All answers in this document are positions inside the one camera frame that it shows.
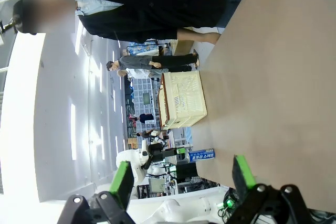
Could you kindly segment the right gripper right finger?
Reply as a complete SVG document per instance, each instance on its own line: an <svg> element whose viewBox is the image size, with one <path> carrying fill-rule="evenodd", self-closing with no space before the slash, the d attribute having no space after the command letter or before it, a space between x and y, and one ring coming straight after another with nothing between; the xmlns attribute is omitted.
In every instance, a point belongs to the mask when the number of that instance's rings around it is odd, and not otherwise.
<svg viewBox="0 0 336 224"><path fill-rule="evenodd" d="M257 183L243 155L233 158L232 178L239 204L228 223L255 223L268 216L275 223L312 223L312 217L299 188L287 184L280 189Z"/></svg>

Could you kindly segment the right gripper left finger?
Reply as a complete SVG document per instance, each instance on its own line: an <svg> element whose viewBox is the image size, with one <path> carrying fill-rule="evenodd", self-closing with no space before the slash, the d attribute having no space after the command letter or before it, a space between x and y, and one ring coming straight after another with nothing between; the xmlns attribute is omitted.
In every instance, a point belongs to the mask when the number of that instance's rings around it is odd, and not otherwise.
<svg viewBox="0 0 336 224"><path fill-rule="evenodd" d="M131 163L122 161L110 189L95 194L89 203L82 195L72 195L66 201L58 224L134 223L127 213L134 177Z"/></svg>

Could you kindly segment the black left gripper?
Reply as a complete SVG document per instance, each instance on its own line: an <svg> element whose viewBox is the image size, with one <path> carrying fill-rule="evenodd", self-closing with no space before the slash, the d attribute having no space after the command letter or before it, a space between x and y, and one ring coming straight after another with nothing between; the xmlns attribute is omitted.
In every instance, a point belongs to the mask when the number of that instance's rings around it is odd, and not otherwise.
<svg viewBox="0 0 336 224"><path fill-rule="evenodd" d="M186 148L169 148L164 149L162 144L151 144L149 145L149 152L151 161L153 162L160 162L163 161L166 157L175 156L177 155L178 161L186 160Z"/></svg>

